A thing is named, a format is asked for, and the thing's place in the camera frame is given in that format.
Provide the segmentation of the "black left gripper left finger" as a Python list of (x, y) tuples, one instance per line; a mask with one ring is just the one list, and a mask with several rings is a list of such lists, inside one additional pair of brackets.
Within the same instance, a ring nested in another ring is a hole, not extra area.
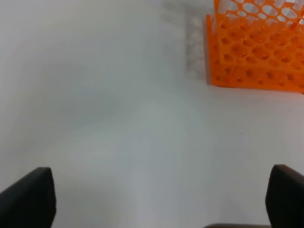
[(0, 193), (2, 228), (50, 228), (57, 212), (50, 167), (38, 167)]

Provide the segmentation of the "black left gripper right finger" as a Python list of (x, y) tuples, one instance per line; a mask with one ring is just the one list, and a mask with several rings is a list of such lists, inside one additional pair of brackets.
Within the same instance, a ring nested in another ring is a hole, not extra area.
[(271, 227), (303, 228), (304, 176), (286, 165), (274, 165), (265, 203)]

